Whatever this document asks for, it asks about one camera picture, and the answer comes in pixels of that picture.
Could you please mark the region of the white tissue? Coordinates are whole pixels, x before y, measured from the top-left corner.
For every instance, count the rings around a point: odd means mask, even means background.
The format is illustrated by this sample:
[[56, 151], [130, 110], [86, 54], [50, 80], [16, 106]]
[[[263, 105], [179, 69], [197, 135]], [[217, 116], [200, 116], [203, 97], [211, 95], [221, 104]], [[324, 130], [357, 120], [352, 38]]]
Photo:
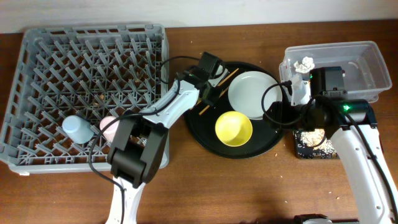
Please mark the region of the white tissue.
[[311, 57], [304, 57], [302, 62], [299, 63], [296, 61], [294, 63], [294, 68], [297, 73], [308, 73], [310, 70], [315, 68], [315, 64], [313, 58]]

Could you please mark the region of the grey ceramic plate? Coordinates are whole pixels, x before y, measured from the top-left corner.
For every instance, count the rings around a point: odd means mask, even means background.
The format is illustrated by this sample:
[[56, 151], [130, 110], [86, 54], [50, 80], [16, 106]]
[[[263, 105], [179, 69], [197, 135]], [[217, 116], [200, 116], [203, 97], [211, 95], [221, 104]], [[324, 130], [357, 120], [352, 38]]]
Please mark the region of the grey ceramic plate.
[[264, 92], [277, 81], [270, 75], [250, 71], [238, 75], [231, 82], [228, 90], [228, 99], [231, 107], [249, 119], [262, 119], [263, 110], [268, 110], [275, 101], [282, 101], [282, 92], [280, 88], [273, 87], [269, 90], [261, 104]]

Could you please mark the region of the wooden chopstick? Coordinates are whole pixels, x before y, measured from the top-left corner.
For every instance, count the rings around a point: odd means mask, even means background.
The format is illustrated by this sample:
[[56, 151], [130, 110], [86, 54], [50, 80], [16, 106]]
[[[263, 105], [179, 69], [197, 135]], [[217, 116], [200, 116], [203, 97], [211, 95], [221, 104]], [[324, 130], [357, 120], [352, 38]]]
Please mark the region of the wooden chopstick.
[[[229, 87], [227, 87], [225, 90], [223, 90], [223, 91], [220, 93], [218, 99], [220, 99], [220, 98], [228, 91], [228, 89], [229, 89]], [[209, 106], [209, 105], [208, 105], [208, 106], [205, 106], [205, 108], [199, 112], [199, 116], [201, 116], [203, 113], [205, 113], [210, 107], [211, 107], [211, 106]]]
[[226, 82], [228, 79], [230, 79], [238, 70], [239, 70], [239, 68], [237, 68], [236, 70], [234, 70], [233, 72], [231, 72], [227, 77], [225, 77], [224, 79], [222, 79], [222, 81], [220, 81], [219, 84], [218, 84], [217, 86], [221, 86], [224, 82]]

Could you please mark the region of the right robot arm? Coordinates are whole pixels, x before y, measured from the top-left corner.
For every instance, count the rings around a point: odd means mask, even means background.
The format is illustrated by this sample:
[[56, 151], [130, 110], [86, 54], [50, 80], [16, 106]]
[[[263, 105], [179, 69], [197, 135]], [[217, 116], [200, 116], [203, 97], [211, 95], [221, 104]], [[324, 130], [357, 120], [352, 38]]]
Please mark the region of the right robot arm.
[[310, 99], [263, 107], [272, 127], [294, 131], [323, 129], [345, 169], [360, 223], [397, 223], [397, 187], [386, 164], [373, 109], [365, 99], [349, 99], [341, 67], [310, 71]]

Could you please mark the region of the blue plastic cup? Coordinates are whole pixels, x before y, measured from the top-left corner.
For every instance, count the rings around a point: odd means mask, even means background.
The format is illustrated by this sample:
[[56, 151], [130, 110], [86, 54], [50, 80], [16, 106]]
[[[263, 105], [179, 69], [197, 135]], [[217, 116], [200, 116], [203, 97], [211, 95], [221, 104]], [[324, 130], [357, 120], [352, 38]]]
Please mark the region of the blue plastic cup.
[[94, 136], [90, 123], [75, 115], [67, 116], [63, 120], [62, 129], [77, 144], [84, 144]]

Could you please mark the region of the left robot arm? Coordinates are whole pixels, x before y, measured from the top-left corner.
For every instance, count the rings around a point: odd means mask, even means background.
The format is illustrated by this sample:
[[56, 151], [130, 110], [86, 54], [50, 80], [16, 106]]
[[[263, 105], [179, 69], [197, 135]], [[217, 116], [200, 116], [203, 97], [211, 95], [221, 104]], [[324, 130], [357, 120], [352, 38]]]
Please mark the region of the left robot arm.
[[119, 199], [113, 199], [109, 221], [136, 222], [143, 188], [160, 168], [170, 127], [197, 103], [213, 106], [221, 93], [218, 84], [227, 72], [222, 59], [203, 52], [197, 65], [176, 75], [161, 99], [138, 113], [126, 111], [100, 130], [95, 141], [99, 141], [112, 125], [117, 126], [107, 155], [113, 177], [109, 179], [92, 168], [121, 194]]

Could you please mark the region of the yellow bowl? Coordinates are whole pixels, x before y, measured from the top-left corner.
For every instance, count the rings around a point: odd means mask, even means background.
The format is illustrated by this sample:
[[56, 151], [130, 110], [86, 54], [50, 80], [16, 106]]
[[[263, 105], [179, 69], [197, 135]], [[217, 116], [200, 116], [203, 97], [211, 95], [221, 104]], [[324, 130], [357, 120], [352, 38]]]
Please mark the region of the yellow bowl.
[[250, 119], [244, 114], [228, 111], [216, 120], [215, 133], [224, 145], [239, 147], [251, 139], [253, 127]]

